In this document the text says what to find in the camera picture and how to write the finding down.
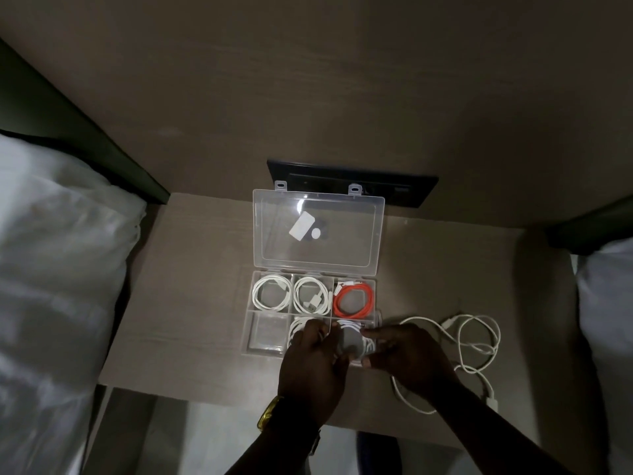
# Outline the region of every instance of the floor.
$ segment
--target floor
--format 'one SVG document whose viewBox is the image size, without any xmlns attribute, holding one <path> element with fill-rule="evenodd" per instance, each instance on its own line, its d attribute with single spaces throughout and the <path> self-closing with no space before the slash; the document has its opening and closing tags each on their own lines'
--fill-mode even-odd
<svg viewBox="0 0 633 475">
<path fill-rule="evenodd" d="M 161 398 L 156 403 L 137 475 L 222 475 L 255 440 L 260 414 Z M 461 450 L 399 440 L 405 475 L 471 475 L 470 458 Z M 313 475 L 357 475 L 355 433 L 325 426 Z"/>
</svg>

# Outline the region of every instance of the beige wall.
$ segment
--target beige wall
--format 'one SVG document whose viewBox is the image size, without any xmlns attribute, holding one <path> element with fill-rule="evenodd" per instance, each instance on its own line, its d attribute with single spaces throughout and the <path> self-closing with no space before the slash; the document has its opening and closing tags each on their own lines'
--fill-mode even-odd
<svg viewBox="0 0 633 475">
<path fill-rule="evenodd" d="M 632 191 L 632 9 L 0 0 L 0 37 L 172 192 L 251 199 L 279 158 L 439 175 L 408 215 L 524 226 Z"/>
</svg>

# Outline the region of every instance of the white sticker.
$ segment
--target white sticker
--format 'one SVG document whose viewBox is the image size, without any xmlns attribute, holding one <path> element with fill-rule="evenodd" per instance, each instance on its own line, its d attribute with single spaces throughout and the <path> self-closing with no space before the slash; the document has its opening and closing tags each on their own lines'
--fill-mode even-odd
<svg viewBox="0 0 633 475">
<path fill-rule="evenodd" d="M 304 211 L 299 219 L 294 223 L 289 231 L 289 234 L 297 240 L 303 240 L 310 227 L 315 222 L 314 216 L 310 215 L 307 211 Z"/>
</svg>

